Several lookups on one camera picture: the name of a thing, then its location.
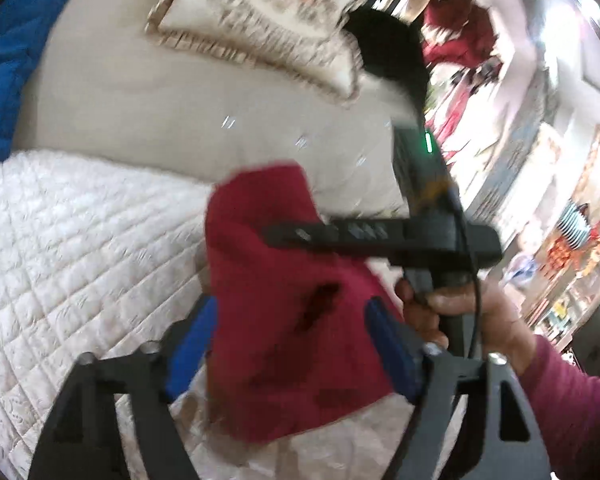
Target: human hand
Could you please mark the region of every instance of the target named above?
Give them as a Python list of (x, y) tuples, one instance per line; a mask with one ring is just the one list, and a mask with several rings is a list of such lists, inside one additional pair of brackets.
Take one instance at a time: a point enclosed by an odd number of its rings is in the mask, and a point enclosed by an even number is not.
[[(517, 308), (493, 282), (482, 282), (482, 348), (485, 353), (499, 352), (507, 357), (511, 367), (522, 375), (536, 354), (536, 339), (520, 317)], [(417, 304), (413, 289), (406, 280), (400, 280), (395, 293), (403, 301), (402, 314), (406, 324), (425, 341), (446, 348), (448, 338), (440, 332), (440, 316), (459, 316), (475, 312), (475, 294), (472, 284), (442, 288), (427, 296), (427, 306)]]

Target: red towel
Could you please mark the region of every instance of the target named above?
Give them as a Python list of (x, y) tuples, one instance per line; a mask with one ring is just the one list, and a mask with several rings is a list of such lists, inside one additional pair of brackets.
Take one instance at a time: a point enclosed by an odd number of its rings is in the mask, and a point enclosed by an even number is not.
[(424, 23), (431, 27), (460, 32), (469, 20), (474, 0), (430, 0), (424, 11)]
[(241, 173), (211, 197), (206, 245), (218, 328), (208, 359), (212, 404), (249, 442), (318, 428), (392, 390), (363, 320), (380, 296), (363, 260), (265, 245), (261, 229), (318, 221), (299, 166)]
[(459, 38), (443, 44), (424, 42), (424, 60), (426, 64), (437, 65), (446, 62), (478, 68), (491, 57), (496, 40), (489, 11), (474, 5)]

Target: floral embroidered pillow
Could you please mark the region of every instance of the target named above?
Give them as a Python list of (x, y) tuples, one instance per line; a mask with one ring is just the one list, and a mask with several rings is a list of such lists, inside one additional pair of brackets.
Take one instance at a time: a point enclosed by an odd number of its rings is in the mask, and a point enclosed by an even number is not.
[(282, 68), (351, 100), (362, 59), (342, 25), (364, 1), (159, 0), (146, 31), (179, 50)]

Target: red clothing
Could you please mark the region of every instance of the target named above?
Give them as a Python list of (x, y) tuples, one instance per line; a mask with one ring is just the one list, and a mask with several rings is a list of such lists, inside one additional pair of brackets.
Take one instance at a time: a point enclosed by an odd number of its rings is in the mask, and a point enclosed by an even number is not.
[(551, 343), (538, 336), (536, 357), (520, 383), (557, 477), (600, 480), (600, 378), (563, 361)]
[(297, 165), (241, 173), (211, 197), (206, 246), (218, 328), (209, 391), (237, 438), (266, 442), (323, 426), (392, 391), (363, 309), (380, 296), (362, 259), (265, 245), (276, 222), (317, 222)]
[(424, 11), (424, 23), (430, 27), (460, 32), (469, 20), (473, 0), (431, 0)]
[(436, 138), (439, 146), (443, 147), (444, 143), (456, 132), (458, 124), (460, 124), (462, 116), (464, 116), (466, 106), (469, 103), (472, 89), (472, 76), (465, 75), (448, 97), (452, 101), (445, 110), (446, 116), (442, 124), (436, 126), (436, 122), (438, 122), (437, 116), (442, 108), (439, 108), (436, 114), (427, 121), (427, 128), (433, 131), (433, 136)]
[(455, 63), (467, 68), (478, 68), (491, 57), (496, 35), (487, 9), (472, 6), (467, 24), (460, 36), (443, 44), (424, 43), (426, 64)]

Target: finger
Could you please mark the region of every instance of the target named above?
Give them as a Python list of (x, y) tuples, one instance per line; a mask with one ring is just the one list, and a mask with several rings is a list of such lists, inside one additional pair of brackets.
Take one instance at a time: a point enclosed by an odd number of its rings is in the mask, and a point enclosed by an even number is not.
[(437, 330), (440, 324), (438, 314), (417, 303), (405, 303), (402, 316), (404, 322), (416, 332)]
[(398, 296), (403, 302), (407, 303), (413, 301), (413, 289), (409, 282), (404, 278), (398, 280), (395, 284), (395, 295)]
[(423, 338), (425, 342), (436, 343), (445, 349), (449, 348), (449, 339), (440, 332), (440, 330), (429, 330), (428, 332), (420, 333), (420, 337)]
[(427, 304), (443, 316), (458, 316), (475, 311), (475, 289), (473, 284), (448, 287), (427, 295)]

